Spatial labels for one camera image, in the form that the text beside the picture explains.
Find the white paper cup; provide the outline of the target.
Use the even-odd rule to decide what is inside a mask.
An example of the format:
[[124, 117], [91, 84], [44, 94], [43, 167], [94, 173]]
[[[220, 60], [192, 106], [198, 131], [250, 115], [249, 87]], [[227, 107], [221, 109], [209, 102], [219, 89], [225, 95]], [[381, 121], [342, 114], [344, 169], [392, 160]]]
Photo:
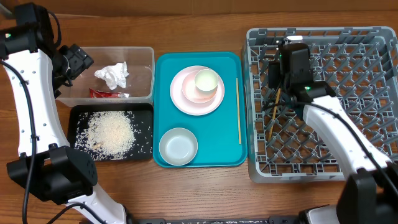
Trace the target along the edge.
[[211, 69], [199, 70], [195, 75], [195, 86], [201, 93], [214, 93], [218, 87], [218, 74]]

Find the grey bowl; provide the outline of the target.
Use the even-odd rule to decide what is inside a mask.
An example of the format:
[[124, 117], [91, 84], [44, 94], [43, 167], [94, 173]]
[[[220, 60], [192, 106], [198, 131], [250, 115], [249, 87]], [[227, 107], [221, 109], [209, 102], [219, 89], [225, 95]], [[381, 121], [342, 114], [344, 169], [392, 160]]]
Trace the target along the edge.
[[190, 163], [198, 152], [198, 140], [188, 129], [173, 128], [160, 139], [161, 158], [171, 166], [184, 166]]

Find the wooden chopstick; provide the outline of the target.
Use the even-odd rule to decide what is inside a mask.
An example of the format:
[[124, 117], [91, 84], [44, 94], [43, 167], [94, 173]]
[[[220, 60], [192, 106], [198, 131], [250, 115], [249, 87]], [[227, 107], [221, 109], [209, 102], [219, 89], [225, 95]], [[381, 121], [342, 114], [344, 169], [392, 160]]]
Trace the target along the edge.
[[[275, 98], [275, 104], [278, 104], [278, 102], [279, 102], [280, 92], [281, 92], [281, 89], [278, 88], [276, 98]], [[273, 114], [272, 114], [272, 126], [271, 126], [271, 128], [269, 130], [269, 134], [268, 134], [268, 142], [271, 141], [271, 139], [272, 139], [272, 133], [273, 133], [274, 123], [275, 123], [275, 119], [276, 119], [276, 112], [277, 112], [277, 107], [274, 107]]]
[[241, 120], [240, 120], [239, 82], [238, 82], [238, 78], [236, 78], [236, 105], [237, 105], [237, 120], [238, 120], [238, 141], [239, 141], [239, 145], [241, 145], [242, 144], [242, 137], [241, 137]]

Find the white tissue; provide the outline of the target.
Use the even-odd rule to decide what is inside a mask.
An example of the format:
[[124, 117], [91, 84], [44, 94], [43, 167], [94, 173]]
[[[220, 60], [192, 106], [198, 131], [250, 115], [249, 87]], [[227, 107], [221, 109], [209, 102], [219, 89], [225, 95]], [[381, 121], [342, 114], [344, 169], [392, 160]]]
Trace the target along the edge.
[[123, 62], [109, 65], [101, 70], [95, 71], [94, 76], [104, 80], [110, 90], [115, 90], [117, 87], [126, 88], [126, 77], [129, 76], [127, 63]]

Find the red snack wrapper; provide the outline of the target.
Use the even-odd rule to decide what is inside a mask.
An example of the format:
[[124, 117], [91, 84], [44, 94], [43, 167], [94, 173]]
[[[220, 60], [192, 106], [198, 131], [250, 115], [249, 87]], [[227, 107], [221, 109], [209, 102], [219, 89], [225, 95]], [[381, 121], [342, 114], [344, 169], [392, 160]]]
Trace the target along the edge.
[[121, 92], [105, 92], [105, 91], [98, 91], [94, 89], [89, 89], [90, 97], [91, 98], [128, 98], [128, 93], [121, 93]]

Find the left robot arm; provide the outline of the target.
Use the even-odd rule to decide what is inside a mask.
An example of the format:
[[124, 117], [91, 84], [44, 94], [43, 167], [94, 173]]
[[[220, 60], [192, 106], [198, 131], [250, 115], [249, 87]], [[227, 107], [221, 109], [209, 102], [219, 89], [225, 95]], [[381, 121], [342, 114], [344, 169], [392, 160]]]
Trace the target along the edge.
[[70, 146], [58, 117], [61, 86], [93, 64], [79, 46], [62, 45], [55, 14], [32, 2], [15, 7], [16, 26], [1, 31], [1, 65], [10, 79], [19, 123], [18, 159], [8, 176], [25, 197], [74, 208], [92, 223], [134, 218], [98, 184], [92, 157]]

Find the small pink plate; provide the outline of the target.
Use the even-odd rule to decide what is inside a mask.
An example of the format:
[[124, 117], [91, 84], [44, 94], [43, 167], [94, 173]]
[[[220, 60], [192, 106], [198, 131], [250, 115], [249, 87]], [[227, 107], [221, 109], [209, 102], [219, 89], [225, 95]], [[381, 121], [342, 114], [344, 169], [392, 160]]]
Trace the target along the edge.
[[183, 80], [182, 93], [186, 99], [193, 103], [206, 103], [214, 98], [217, 89], [214, 93], [209, 95], [199, 92], [195, 86], [195, 75], [197, 72], [189, 74]]

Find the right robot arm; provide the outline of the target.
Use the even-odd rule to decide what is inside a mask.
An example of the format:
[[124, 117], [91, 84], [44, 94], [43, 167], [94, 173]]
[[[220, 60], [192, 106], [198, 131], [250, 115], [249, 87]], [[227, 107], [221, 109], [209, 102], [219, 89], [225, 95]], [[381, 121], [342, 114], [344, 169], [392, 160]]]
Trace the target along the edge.
[[397, 164], [352, 122], [331, 86], [314, 79], [307, 44], [286, 38], [277, 46], [270, 86], [321, 137], [346, 179], [336, 205], [301, 211], [297, 223], [397, 223]]

